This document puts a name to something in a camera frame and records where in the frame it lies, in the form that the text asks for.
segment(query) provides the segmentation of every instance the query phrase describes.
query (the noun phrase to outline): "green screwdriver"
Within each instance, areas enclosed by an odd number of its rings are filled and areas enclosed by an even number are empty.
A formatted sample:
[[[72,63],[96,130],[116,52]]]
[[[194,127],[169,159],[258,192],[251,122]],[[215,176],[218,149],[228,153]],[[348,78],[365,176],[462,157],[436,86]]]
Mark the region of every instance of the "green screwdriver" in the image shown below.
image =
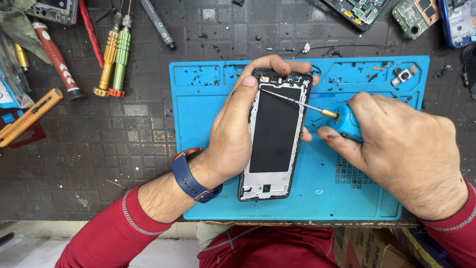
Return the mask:
[[[130,18],[130,4],[127,15],[122,19],[122,30],[119,33],[118,52],[116,55],[116,73],[114,74],[114,83],[109,88],[109,94],[116,97],[124,97],[126,94],[122,89],[124,86],[124,76],[126,74],[127,58],[129,57],[130,48],[130,28],[132,27],[132,19]]]

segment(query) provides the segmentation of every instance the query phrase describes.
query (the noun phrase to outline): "repair mat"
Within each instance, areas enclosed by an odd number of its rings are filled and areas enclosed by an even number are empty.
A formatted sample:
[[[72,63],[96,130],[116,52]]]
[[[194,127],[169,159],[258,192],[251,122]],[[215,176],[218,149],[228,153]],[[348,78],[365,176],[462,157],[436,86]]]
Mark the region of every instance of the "repair mat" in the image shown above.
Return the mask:
[[[321,82],[309,105],[333,110],[357,92],[394,97],[420,110],[429,66],[427,56],[329,58],[311,62]],[[172,62],[169,66],[177,152],[207,147],[211,125],[239,74],[250,61]],[[415,65],[417,73],[395,87],[393,70]],[[313,134],[300,143],[290,195],[285,199],[240,202],[238,176],[224,182],[220,196],[197,203],[185,219],[208,220],[395,220],[402,205],[354,168],[316,135],[327,124],[308,109],[304,126]]]

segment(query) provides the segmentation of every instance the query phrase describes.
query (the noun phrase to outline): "blue watch strap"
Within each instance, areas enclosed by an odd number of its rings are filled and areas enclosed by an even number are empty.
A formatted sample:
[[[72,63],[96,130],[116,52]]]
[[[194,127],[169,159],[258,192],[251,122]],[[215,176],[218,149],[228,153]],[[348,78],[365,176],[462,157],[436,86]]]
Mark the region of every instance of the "blue watch strap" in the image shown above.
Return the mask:
[[[203,186],[201,186],[192,176],[192,173],[188,168],[185,155],[181,155],[179,158],[172,161],[172,163],[170,163],[170,167],[172,167],[175,180],[177,181],[180,188],[182,188],[182,190],[187,195],[193,198],[194,201],[206,203],[217,197],[223,188],[223,184],[220,184],[215,189],[208,191]]]

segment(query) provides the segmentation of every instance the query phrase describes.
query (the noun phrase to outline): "blue screwdriver handle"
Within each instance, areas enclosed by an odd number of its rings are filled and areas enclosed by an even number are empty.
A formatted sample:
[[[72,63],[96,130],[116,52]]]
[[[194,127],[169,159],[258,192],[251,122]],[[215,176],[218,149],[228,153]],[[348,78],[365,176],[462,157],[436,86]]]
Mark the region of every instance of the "blue screwdriver handle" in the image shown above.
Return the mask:
[[[336,121],[329,118],[327,124],[339,132],[344,138],[363,143],[364,139],[362,138],[360,125],[350,107],[342,105],[337,107],[334,112],[340,115],[339,119]]]

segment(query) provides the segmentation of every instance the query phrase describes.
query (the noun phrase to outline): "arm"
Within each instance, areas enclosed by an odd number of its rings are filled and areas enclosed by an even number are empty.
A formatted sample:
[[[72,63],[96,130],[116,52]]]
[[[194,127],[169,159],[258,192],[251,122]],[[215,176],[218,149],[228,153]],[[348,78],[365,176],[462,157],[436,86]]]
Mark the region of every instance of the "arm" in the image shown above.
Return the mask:
[[[422,219],[455,264],[476,263],[475,191],[459,170],[453,123],[378,94],[358,93],[347,104],[364,143],[328,126],[318,136]]]
[[[255,68],[286,75],[308,73],[311,64],[285,63],[270,55],[246,66],[213,122],[209,147],[188,164],[193,177],[207,189],[239,174],[251,157],[248,115],[258,90],[256,79],[250,76]],[[313,86],[318,81],[314,76]],[[142,184],[88,222],[66,246],[56,268],[125,268],[195,203],[172,173]]]

